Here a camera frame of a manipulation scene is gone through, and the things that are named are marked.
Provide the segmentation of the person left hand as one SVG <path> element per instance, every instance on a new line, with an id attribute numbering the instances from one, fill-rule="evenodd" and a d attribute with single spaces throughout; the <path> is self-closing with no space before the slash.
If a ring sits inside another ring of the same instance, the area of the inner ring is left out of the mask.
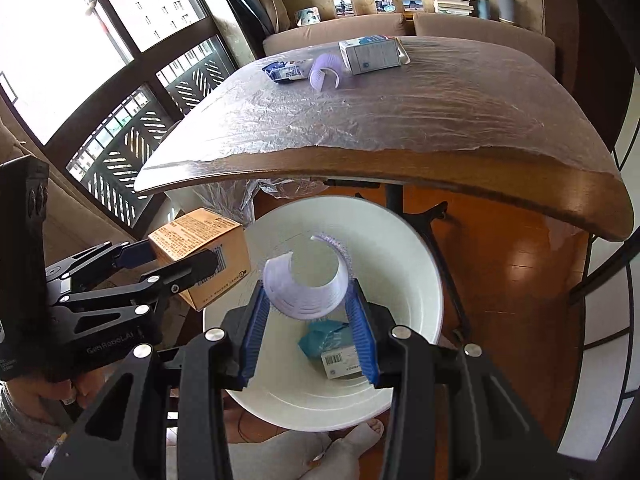
<path id="1" fill-rule="evenodd" d="M 105 384 L 105 373 L 102 367 L 62 382 L 49 382 L 41 375 L 23 376 L 9 380 L 6 386 L 20 408 L 34 408 L 40 399 L 66 401 L 71 398 L 86 408 Z"/>

